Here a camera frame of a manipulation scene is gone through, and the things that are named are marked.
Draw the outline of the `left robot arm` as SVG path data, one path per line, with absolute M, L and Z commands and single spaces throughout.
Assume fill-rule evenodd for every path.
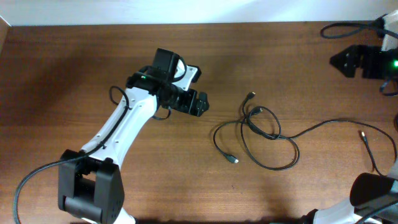
M 183 57 L 157 49 L 152 65 L 127 78 L 121 101 L 80 151 L 66 150 L 58 170 L 58 207 L 89 223 L 135 223 L 123 208 L 121 167 L 139 131 L 159 108 L 200 117 L 207 95 L 190 88 L 201 75 Z

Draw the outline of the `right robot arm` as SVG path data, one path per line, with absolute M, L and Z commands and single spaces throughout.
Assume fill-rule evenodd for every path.
M 336 22 L 330 27 L 354 27 L 352 34 L 369 29 L 377 32 L 380 47 L 352 45 L 330 58 L 330 64 L 345 77 L 353 78 L 361 68 L 362 77 L 384 80 L 379 91 L 397 82 L 397 11 L 385 14 L 369 24 Z M 314 209 L 302 216 L 299 223 L 397 223 L 397 166 L 387 175 L 360 174 L 351 188 L 349 198 L 322 210 Z

